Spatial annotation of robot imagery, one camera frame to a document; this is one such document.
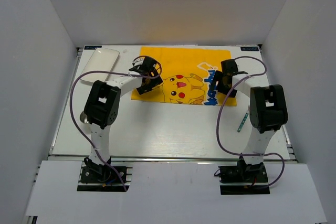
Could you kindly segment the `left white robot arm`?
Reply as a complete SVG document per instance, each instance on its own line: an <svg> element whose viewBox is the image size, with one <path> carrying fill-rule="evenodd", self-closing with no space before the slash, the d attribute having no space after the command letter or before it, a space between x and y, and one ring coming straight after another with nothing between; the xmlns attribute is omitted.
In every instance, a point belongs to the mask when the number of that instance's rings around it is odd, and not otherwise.
<svg viewBox="0 0 336 224"><path fill-rule="evenodd" d="M152 91L162 84L161 64L150 56L139 56L132 62L127 74L110 81L93 83L84 113L91 132L91 153L85 164L93 170L93 176L101 182L110 178L111 162L109 134L118 116L120 99L136 89L140 94Z"/></svg>

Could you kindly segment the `white rectangular plate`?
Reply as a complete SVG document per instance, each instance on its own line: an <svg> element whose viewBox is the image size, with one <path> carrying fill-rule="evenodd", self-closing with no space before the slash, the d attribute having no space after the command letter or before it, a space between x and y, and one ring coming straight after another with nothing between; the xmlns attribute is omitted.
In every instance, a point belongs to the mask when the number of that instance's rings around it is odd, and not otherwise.
<svg viewBox="0 0 336 224"><path fill-rule="evenodd" d="M90 71L100 72L85 75L81 77L81 81L86 83L94 83L97 80L105 82L109 76L109 73L102 73L102 71L111 72L119 55L120 53L116 50L107 48L95 49L81 74Z"/></svg>

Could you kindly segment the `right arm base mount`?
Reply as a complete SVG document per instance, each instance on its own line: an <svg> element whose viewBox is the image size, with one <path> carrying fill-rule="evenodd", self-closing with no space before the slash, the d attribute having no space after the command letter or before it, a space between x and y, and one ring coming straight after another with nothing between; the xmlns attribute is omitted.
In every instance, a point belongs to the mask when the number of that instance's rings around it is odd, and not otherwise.
<svg viewBox="0 0 336 224"><path fill-rule="evenodd" d="M268 176L260 172L241 175L237 166L219 166L214 177L219 178L221 195L269 195Z"/></svg>

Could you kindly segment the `yellow pikachu cloth napkin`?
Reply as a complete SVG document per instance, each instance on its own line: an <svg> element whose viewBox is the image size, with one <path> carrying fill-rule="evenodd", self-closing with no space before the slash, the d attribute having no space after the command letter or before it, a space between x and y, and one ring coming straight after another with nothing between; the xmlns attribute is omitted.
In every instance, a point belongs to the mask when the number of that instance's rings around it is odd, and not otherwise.
<svg viewBox="0 0 336 224"><path fill-rule="evenodd" d="M132 100L189 105L222 105L225 95L209 87L221 62L231 58L229 50L173 47L142 47L140 54L162 65L163 82Z"/></svg>

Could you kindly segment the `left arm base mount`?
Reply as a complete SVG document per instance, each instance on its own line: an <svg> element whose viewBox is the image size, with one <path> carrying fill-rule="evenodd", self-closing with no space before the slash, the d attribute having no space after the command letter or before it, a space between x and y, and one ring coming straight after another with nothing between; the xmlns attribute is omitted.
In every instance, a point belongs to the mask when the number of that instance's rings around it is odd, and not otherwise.
<svg viewBox="0 0 336 224"><path fill-rule="evenodd" d="M114 168L115 170L106 165L98 165L85 157L80 170L77 191L125 193L131 184L132 167L115 166Z"/></svg>

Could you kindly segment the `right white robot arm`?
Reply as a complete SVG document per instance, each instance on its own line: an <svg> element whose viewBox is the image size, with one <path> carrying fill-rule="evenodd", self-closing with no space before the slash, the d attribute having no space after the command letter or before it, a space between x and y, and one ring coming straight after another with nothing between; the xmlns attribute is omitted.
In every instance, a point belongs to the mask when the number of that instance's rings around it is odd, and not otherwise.
<svg viewBox="0 0 336 224"><path fill-rule="evenodd" d="M238 59L251 59L260 62L263 66L261 73L247 73L239 70L236 61ZM216 71L210 89L217 90L225 95L225 99L219 109L216 121L216 139L219 147L226 153L243 158L244 164L238 166L238 177L247 182L256 175L254 166L263 163L265 156L277 155L266 153L270 140L280 128L288 121L288 111L284 89L279 84L262 86L261 77L267 72L266 65L259 59L250 56L240 56L236 59L221 62L221 71ZM246 147L241 153L235 153L226 149L220 142L219 124L221 113L228 98L232 98L237 92L249 98L249 120L252 125L251 134Z"/></svg>

